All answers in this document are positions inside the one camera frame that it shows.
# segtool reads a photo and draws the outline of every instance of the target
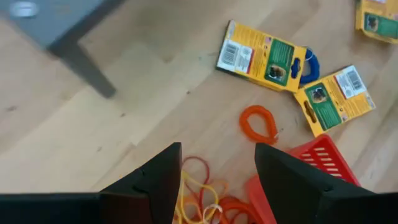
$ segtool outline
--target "red plastic basket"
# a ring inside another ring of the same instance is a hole
[[[322,134],[315,140],[292,149],[289,154],[334,177],[359,186],[358,180],[343,156],[341,156],[335,143],[326,134]],[[277,222],[261,187],[258,175],[246,182],[246,192],[249,200],[262,218],[263,223],[276,224]]]

